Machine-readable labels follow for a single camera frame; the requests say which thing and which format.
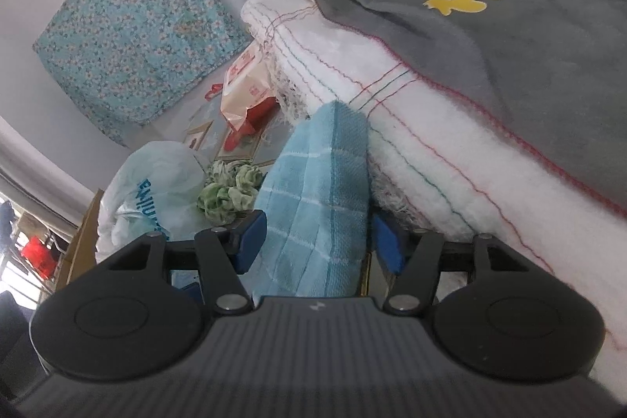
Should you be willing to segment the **green white scrunched cloth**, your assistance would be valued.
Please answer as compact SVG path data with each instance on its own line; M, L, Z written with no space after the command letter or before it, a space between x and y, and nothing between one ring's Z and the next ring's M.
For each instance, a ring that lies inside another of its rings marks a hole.
M264 172L249 160L215 160L206 172L197 207L212 226L227 226L253 210L264 179Z

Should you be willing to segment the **orange wet wipes pack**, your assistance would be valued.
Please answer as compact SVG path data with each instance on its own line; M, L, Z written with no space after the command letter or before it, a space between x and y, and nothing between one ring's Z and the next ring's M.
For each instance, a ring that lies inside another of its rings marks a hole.
M225 74L220 110L239 137L254 135L277 105L263 48L251 43Z

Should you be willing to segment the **red bag on rack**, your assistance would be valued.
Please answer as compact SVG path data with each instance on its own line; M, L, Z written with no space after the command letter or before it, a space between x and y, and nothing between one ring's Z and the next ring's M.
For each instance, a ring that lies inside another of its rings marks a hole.
M50 280L56 270L58 258L39 238L32 237L20 251L42 279Z

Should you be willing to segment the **teal floral wall cloth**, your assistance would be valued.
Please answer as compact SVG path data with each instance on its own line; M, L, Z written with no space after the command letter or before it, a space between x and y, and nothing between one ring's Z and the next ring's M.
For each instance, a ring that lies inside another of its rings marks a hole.
M124 144L249 41L221 0L65 0L33 49L79 111Z

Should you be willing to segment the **white plastic shopping bag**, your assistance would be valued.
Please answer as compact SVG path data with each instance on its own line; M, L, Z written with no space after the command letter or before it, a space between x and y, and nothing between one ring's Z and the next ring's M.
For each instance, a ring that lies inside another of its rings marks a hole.
M197 206L207 166L205 157L181 142L153 141L135 150L102 196L96 260L148 232L187 241L208 228Z

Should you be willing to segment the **brown cardboard box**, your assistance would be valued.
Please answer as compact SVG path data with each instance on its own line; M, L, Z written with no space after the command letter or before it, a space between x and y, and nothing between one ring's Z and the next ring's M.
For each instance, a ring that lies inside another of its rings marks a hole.
M67 252L57 264L54 292L64 289L97 264L96 244L98 241L98 216L104 191L97 190L89 205L76 235L69 243Z

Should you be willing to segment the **teal checked towel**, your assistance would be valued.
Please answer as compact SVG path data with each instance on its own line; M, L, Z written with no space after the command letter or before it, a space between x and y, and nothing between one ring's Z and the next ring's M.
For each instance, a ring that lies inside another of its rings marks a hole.
M254 300L356 293L367 252L368 142L366 117L341 102L294 129L255 201L267 237L242 278Z

